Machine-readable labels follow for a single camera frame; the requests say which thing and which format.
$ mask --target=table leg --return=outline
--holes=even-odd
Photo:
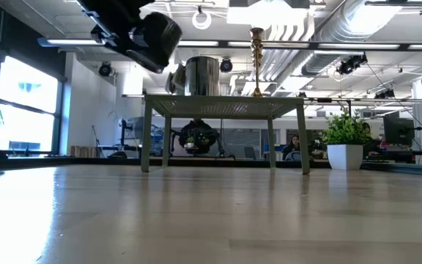
[[[164,131],[164,148],[162,151],[162,166],[169,165],[169,153],[170,153],[170,130],[171,130],[172,118],[169,114],[166,115],[166,125]]]
[[[308,158],[308,142],[306,130],[306,117],[304,116],[304,105],[298,104],[297,106],[297,126],[299,129],[300,141],[300,155],[302,159],[302,174],[307,175],[310,173],[310,163]]]
[[[268,145],[270,147],[270,168],[276,168],[275,134],[273,132],[273,118],[268,119]]]
[[[143,149],[141,151],[141,171],[149,172],[149,156],[151,153],[152,102],[144,103]]]

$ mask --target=potted plant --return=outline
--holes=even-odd
[[[193,140],[193,137],[190,136],[187,138],[187,148],[195,147],[195,141]]]
[[[358,113],[350,117],[348,111],[328,120],[324,142],[328,145],[328,160],[332,169],[359,169],[363,162],[363,146],[371,135],[364,130]]]

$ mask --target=chair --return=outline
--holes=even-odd
[[[253,147],[249,147],[249,146],[244,147],[243,152],[246,159],[251,159],[252,161],[256,161],[255,150],[253,149]]]

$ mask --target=desk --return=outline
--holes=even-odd
[[[297,109],[297,124],[300,134],[300,151],[303,174],[310,172],[306,120],[303,98],[251,98],[233,96],[182,96],[145,95],[144,131],[151,134],[152,110],[166,118],[163,166],[168,166],[172,118],[209,118],[228,120],[266,120],[268,123],[270,167],[276,168],[273,120]],[[149,149],[151,139],[144,137],[141,155],[141,170],[149,172]]]

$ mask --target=green plant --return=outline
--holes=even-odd
[[[348,111],[341,116],[333,116],[328,120],[328,129],[324,132],[323,141],[327,144],[365,144],[371,135],[363,127],[359,113],[350,117]]]

